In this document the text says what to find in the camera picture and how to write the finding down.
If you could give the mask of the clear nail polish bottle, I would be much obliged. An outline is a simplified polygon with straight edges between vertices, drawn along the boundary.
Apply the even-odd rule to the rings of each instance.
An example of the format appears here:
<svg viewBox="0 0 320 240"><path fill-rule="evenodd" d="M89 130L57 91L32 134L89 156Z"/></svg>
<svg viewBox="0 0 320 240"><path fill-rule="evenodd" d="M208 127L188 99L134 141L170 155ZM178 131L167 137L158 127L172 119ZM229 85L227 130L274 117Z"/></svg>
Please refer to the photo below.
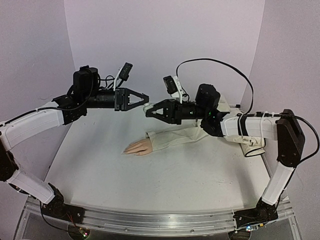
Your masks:
<svg viewBox="0 0 320 240"><path fill-rule="evenodd" d="M143 105L143 112L146 114L148 110L152 109L154 105L152 103L145 103Z"/></svg>

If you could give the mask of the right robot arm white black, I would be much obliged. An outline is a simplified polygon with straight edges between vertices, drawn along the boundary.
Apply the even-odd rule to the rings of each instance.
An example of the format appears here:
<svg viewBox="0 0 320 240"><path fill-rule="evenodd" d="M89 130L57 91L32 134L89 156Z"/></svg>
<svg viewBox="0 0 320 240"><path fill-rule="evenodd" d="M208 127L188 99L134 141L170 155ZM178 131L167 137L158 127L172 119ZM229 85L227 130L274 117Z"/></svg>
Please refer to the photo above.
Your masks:
<svg viewBox="0 0 320 240"><path fill-rule="evenodd" d="M236 227L249 228L278 219L277 202L301 163L305 135L290 109L274 114L243 114L238 110L220 111L220 93L213 85L201 84L191 103L165 99L146 103L147 118L180 125L183 120L200 119L200 127L213 137L258 137L277 141L277 165L256 207L238 210L233 217Z"/></svg>

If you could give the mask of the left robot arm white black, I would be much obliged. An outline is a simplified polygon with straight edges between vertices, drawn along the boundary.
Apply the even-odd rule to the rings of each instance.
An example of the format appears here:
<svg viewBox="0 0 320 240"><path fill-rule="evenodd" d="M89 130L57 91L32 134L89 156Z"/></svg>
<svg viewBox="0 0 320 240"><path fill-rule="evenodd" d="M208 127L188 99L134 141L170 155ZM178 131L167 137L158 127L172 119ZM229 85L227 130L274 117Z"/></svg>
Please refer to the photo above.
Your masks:
<svg viewBox="0 0 320 240"><path fill-rule="evenodd" d="M50 183L25 172L15 162L12 149L25 140L84 117L88 109L126 112L149 102L149 96L124 88L132 64L125 63L112 80L113 87L102 87L98 69L82 66L73 74L73 84L65 95L0 124L0 180L36 198L56 218L64 218L68 208L60 191Z"/></svg>

